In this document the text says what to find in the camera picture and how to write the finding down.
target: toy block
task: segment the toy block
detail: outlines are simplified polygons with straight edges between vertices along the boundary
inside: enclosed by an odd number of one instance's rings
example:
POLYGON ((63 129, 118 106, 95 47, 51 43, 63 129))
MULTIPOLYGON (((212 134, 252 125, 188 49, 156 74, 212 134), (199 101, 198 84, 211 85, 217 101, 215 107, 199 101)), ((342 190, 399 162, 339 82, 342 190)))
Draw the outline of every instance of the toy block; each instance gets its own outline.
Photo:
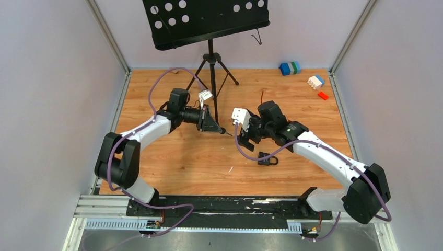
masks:
POLYGON ((283 76, 299 74, 301 72, 300 64, 297 61, 280 64, 279 69, 283 76))
POLYGON ((315 75, 308 79, 308 84, 314 89, 320 88, 324 85, 324 80, 319 76, 315 75))
POLYGON ((324 92, 319 92, 317 95, 323 100, 327 100, 329 98, 324 92))

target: cable tie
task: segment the cable tie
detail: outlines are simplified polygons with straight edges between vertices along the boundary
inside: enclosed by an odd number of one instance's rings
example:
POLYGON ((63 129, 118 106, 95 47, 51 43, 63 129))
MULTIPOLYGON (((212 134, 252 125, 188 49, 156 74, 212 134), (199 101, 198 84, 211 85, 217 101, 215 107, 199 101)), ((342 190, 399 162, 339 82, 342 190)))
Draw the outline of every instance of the cable tie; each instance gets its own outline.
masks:
POLYGON ((356 163, 356 162, 352 163, 352 165, 349 167, 349 169, 354 170, 354 167, 357 166, 355 163, 356 163))

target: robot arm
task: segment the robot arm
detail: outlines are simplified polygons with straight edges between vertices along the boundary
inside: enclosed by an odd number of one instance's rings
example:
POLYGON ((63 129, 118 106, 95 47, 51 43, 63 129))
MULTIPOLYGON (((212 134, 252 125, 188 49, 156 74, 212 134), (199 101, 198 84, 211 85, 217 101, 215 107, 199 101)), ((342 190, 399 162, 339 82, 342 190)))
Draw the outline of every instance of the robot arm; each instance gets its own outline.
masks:
POLYGON ((201 101, 199 108, 187 106, 190 95, 187 90, 175 88, 166 103, 166 109, 157 111, 157 115, 140 124, 136 128, 121 134, 108 133, 103 140, 99 157, 95 166, 95 174, 107 179, 108 160, 112 148, 126 136, 115 153, 123 153, 121 158, 114 157, 111 163, 111 180, 129 194, 142 202, 149 203, 158 192, 148 185, 139 175, 140 152, 156 139, 171 133, 182 122, 196 124, 201 132, 218 132, 224 134, 221 128, 211 117, 209 106, 201 101))
POLYGON ((389 201, 391 196, 382 167, 375 163, 367 166, 339 153, 301 123, 287 121, 273 101, 259 105, 258 111, 260 116, 246 109, 234 109, 234 124, 242 126, 240 135, 236 135, 239 145, 253 151, 254 145, 249 140, 258 144, 261 139, 271 138, 277 145, 313 161, 344 187, 340 190, 308 189, 301 198, 306 199, 311 209, 346 211, 356 221, 367 224, 381 209, 381 204, 360 173, 370 179, 385 203, 389 201))

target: wooden floor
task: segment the wooden floor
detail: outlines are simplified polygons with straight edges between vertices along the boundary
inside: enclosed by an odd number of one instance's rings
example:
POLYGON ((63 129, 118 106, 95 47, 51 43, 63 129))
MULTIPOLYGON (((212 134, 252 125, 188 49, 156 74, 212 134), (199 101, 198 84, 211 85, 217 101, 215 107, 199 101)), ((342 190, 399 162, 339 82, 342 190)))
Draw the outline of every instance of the wooden floor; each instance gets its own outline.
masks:
MULTIPOLYGON (((152 116, 147 95, 163 72, 133 72, 117 132, 134 128, 152 116)), ((235 86, 228 78, 218 98, 220 125, 228 132, 234 133, 230 118, 233 108, 248 108, 257 113, 264 91, 263 101, 275 101, 288 120, 301 122, 327 144, 351 156, 326 70, 303 70, 291 76, 282 76, 279 70, 231 72, 240 85, 235 86), (327 101, 307 84, 307 79, 316 74, 326 81, 321 90, 329 95, 327 101)), ((209 71, 203 70, 199 77, 210 86, 209 71)), ((216 72, 218 86, 224 77, 223 70, 216 72)), ((173 88, 186 88, 190 79, 191 75, 184 71, 168 73, 153 92, 155 107, 158 109, 169 99, 173 88)), ((190 105, 198 100, 198 92, 198 85, 194 84, 190 105)), ((257 157, 259 151, 270 153, 277 148, 271 139, 266 139, 254 152, 245 151, 257 157)), ((277 157, 278 165, 259 166, 238 152, 233 137, 197 132, 194 124, 183 123, 142 151, 140 175, 163 195, 300 195, 311 186, 341 188, 328 173, 301 156, 282 151, 277 157)), ((105 182, 100 193, 111 193, 105 182)))

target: red lego brick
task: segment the red lego brick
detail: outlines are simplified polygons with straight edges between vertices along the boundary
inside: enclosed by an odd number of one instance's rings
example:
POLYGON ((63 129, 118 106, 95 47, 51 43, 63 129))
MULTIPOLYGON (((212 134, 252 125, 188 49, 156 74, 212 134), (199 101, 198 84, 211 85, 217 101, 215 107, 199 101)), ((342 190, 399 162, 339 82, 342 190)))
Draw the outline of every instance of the red lego brick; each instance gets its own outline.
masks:
POLYGON ((319 95, 319 97, 323 100, 327 100, 329 98, 324 92, 319 92, 317 95, 319 95))

